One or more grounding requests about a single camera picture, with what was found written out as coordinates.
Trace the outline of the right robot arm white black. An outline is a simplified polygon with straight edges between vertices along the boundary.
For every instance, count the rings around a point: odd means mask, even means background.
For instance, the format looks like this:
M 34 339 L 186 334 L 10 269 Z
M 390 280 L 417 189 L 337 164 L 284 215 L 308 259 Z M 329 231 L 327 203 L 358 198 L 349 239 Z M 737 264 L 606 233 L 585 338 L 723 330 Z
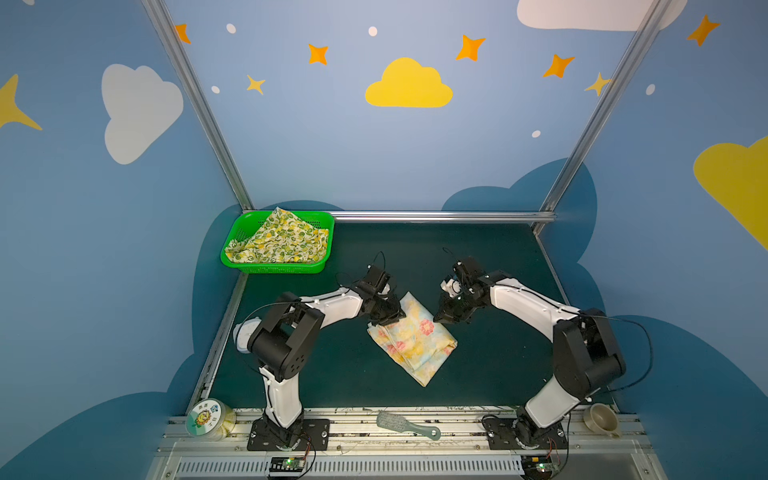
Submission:
M 590 395 L 622 377 L 627 366 L 612 320 L 596 310 L 579 310 L 538 293 L 519 280 L 483 274 L 441 282 L 434 320 L 467 321 L 478 309 L 494 307 L 523 321 L 552 344 L 552 378 L 517 414 L 521 436 L 558 424 Z

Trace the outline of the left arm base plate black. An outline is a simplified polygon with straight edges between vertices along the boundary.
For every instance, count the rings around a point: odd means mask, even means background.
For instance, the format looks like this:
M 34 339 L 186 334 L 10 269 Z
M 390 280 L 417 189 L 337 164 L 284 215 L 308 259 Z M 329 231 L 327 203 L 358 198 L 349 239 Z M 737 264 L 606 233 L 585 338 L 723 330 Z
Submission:
M 326 451 L 330 421 L 299 418 L 288 429 L 263 416 L 252 423 L 246 449 L 248 451 Z

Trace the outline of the pastel floral skirt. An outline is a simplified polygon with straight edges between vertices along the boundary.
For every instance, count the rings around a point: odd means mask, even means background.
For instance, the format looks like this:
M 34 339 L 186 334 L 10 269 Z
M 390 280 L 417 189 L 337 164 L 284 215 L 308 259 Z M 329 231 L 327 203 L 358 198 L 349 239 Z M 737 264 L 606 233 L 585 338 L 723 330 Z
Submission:
M 387 326 L 369 324 L 367 332 L 388 356 L 426 387 L 458 346 L 448 329 L 411 293 L 401 300 L 405 317 Z

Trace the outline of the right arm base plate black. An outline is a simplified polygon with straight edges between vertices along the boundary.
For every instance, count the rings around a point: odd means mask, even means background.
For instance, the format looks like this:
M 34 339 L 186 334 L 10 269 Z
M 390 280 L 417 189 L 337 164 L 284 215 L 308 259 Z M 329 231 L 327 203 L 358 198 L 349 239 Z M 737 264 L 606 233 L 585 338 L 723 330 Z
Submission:
M 561 422 L 538 427 L 526 417 L 522 419 L 484 415 L 480 423 L 492 450 L 548 450 L 569 446 L 566 429 Z

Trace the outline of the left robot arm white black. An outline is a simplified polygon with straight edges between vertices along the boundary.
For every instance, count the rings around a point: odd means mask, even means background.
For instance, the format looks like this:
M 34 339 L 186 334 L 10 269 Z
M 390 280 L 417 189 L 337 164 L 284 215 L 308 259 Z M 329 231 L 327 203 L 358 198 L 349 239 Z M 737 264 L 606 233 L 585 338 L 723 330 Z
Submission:
M 299 435 L 303 406 L 299 373 L 306 366 L 320 330 L 342 320 L 367 317 L 373 325 L 389 325 L 405 317 L 389 285 L 341 287 L 326 294 L 299 297 L 290 292 L 268 304 L 233 329 L 237 350 L 258 362 L 266 394 L 264 416 L 277 434 Z

